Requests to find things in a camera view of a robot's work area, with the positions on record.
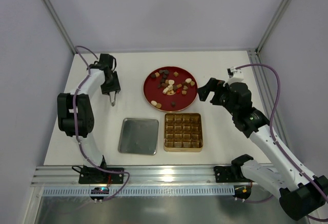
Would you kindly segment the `silver metal tongs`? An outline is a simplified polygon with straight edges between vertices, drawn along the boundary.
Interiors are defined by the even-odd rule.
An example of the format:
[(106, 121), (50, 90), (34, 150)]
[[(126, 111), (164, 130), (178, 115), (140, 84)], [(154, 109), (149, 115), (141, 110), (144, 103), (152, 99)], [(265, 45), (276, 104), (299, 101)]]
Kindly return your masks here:
[(116, 101), (114, 101), (114, 94), (111, 95), (111, 97), (112, 97), (112, 103), (110, 103), (110, 104), (111, 104), (112, 107), (114, 107), (116, 105)]

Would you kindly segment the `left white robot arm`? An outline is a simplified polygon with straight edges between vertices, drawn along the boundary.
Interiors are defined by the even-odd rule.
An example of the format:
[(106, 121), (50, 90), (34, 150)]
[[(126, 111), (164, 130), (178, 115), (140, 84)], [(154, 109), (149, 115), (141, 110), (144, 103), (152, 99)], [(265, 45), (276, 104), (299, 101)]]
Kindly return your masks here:
[(85, 161), (84, 166), (96, 168), (103, 173), (107, 170), (106, 160), (98, 149), (92, 133), (95, 118), (91, 98), (98, 89), (110, 96), (120, 92), (116, 60), (113, 63), (95, 61), (87, 66), (88, 73), (78, 86), (69, 93), (57, 97), (58, 127), (68, 137), (76, 140), (79, 151)]

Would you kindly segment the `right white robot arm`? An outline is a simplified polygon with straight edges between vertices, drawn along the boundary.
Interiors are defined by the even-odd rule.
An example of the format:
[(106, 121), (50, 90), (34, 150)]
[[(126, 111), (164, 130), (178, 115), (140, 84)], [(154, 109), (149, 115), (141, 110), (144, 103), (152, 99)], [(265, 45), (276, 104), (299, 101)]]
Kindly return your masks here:
[(300, 220), (327, 202), (327, 178), (316, 176), (270, 129), (269, 120), (253, 107), (252, 93), (245, 83), (225, 84), (210, 78), (198, 88), (200, 101), (214, 93), (210, 103), (224, 107), (232, 116), (235, 127), (250, 139), (270, 160), (277, 172), (262, 168), (249, 155), (236, 158), (243, 177), (250, 179), (275, 196), (284, 212)]

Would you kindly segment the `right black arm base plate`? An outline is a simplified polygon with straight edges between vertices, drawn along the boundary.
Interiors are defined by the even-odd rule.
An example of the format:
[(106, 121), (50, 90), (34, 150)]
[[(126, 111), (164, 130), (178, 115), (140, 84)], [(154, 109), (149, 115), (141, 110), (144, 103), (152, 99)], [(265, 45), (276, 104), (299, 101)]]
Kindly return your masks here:
[(215, 166), (213, 171), (216, 183), (231, 183), (235, 181), (231, 166)]

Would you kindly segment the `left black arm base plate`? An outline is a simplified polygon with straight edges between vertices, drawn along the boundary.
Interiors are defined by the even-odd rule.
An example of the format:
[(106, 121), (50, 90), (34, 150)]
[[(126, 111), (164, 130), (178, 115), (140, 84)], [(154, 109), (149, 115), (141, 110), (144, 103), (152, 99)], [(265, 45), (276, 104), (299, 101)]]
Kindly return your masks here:
[(86, 166), (72, 166), (72, 170), (79, 173), (78, 183), (82, 185), (107, 183), (121, 185), (124, 181), (124, 168), (107, 168), (108, 171), (115, 171), (117, 174), (106, 173)]

